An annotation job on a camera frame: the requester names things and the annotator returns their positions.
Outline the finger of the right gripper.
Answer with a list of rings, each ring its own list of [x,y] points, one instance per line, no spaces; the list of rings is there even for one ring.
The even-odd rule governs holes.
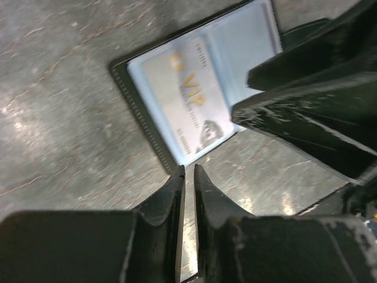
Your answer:
[[[376,1],[345,13],[249,71],[250,88],[267,91],[346,63],[376,46]]]
[[[234,105],[232,120],[349,182],[376,178],[375,73],[260,93]]]

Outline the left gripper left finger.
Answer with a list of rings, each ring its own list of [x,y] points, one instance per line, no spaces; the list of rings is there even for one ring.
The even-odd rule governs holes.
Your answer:
[[[1,222],[2,282],[179,282],[185,169],[130,210],[24,210]]]

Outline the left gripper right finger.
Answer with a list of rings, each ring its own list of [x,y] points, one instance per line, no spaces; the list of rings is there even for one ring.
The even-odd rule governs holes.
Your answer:
[[[293,216],[255,216],[194,168],[204,282],[375,282],[376,182],[346,185]]]

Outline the black card holder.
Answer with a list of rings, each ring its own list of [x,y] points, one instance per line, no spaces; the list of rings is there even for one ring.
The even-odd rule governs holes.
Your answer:
[[[171,174],[242,131],[230,110],[257,94],[248,72],[327,21],[282,32],[272,1],[240,1],[112,60],[108,70]]]

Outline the white VIP card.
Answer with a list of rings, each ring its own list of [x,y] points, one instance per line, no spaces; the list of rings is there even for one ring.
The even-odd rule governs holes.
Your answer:
[[[151,57],[142,69],[185,159],[234,133],[203,37]]]

